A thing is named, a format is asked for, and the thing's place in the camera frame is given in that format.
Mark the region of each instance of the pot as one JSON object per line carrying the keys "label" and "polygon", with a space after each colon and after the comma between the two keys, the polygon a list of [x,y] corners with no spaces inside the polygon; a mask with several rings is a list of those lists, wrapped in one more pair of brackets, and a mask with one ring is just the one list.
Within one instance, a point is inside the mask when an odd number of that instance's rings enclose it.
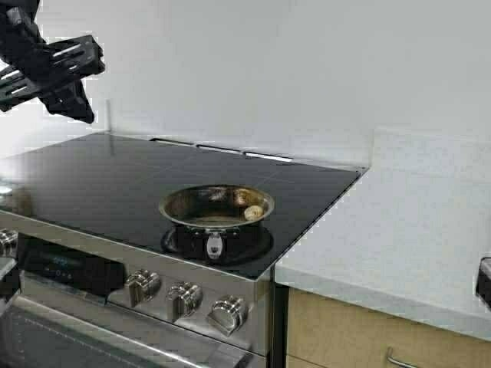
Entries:
{"label": "pot", "polygon": [[227,252],[237,251],[231,247],[254,245],[275,201],[244,186],[197,186],[172,193],[159,208],[174,224],[174,236],[186,239],[189,253],[204,253],[208,261],[219,263]]}

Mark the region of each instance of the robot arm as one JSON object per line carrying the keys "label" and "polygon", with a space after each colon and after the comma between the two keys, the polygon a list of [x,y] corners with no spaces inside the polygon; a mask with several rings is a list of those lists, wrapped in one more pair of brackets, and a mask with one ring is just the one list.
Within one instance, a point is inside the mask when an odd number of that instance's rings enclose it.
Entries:
{"label": "robot arm", "polygon": [[0,0],[0,110],[39,98],[49,113],[86,123],[94,113],[81,79],[102,73],[101,47],[91,36],[46,44],[34,19],[39,0]]}

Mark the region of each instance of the cooktop burner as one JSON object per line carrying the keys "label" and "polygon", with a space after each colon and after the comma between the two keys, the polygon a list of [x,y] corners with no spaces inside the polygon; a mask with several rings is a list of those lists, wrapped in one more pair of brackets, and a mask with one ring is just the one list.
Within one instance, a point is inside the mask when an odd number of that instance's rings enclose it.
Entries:
{"label": "cooktop burner", "polygon": [[257,279],[295,243],[359,173],[283,163],[145,140],[92,134],[0,161],[0,209],[174,258],[192,258],[163,238],[173,223],[159,211],[172,192],[216,184],[262,190],[275,211],[269,234],[213,267]]}

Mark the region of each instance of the cabinet drawer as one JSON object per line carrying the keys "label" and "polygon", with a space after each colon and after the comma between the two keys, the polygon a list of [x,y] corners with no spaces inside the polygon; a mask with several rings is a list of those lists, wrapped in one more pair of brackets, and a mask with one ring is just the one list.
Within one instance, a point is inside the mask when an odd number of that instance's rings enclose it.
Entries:
{"label": "cabinet drawer", "polygon": [[399,317],[290,290],[288,354],[329,368],[488,368],[491,343]]}

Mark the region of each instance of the stove knob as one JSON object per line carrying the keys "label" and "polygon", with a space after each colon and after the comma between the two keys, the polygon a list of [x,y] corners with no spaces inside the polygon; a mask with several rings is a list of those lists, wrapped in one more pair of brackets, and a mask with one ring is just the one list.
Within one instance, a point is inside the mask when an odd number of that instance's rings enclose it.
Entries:
{"label": "stove knob", "polygon": [[160,277],[154,272],[139,270],[132,274],[124,285],[128,291],[131,307],[150,301],[159,291],[160,285]]}
{"label": "stove knob", "polygon": [[247,308],[244,300],[229,295],[215,302],[206,320],[228,337],[246,322],[246,318]]}
{"label": "stove knob", "polygon": [[201,304],[203,291],[198,285],[191,283],[172,286],[167,293],[167,319],[175,322],[181,317],[193,314]]}
{"label": "stove knob", "polygon": [[0,257],[15,257],[18,233],[4,228],[0,230]]}

